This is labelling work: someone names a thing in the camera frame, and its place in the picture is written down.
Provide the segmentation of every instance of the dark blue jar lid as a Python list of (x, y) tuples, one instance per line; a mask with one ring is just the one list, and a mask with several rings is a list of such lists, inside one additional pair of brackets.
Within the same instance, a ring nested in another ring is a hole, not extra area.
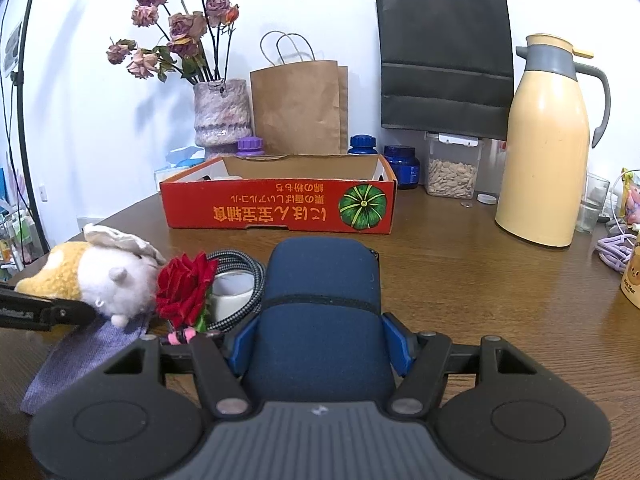
[(370, 135), (354, 135), (351, 137), (351, 146), (354, 148), (373, 148), (376, 145), (376, 138)]
[(413, 146), (401, 146), (400, 144), (388, 144), (385, 146), (386, 156), (415, 156)]

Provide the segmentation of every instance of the green pumpkin illustration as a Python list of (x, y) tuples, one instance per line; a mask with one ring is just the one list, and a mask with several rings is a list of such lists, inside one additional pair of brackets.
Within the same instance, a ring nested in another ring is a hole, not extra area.
[(338, 202), (340, 218), (350, 227), (361, 231), (378, 225), (386, 212), (386, 196), (371, 184), (349, 189)]

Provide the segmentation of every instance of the plush toy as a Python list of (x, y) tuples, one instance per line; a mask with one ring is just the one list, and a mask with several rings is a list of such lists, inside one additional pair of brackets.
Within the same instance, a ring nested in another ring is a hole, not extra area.
[(137, 236), (87, 224), (84, 242), (54, 247), (47, 263), (15, 290), (44, 298), (79, 300), (124, 328), (129, 319), (152, 310), (162, 254)]

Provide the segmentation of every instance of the blue jar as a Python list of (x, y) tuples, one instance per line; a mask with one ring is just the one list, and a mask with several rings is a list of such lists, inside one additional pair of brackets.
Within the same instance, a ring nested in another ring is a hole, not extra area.
[(418, 187), (420, 180), (420, 161), (415, 158), (413, 146), (385, 146), (385, 158), (398, 179), (398, 189)]
[(349, 155), (377, 155), (375, 150), (376, 138), (370, 135), (354, 135), (351, 137)]

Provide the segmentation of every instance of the open box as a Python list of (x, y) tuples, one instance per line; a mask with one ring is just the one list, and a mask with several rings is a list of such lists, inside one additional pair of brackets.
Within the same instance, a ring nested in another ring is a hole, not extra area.
[(161, 182), (160, 193), (173, 228), (388, 234), (396, 184), (380, 155), (225, 156)]

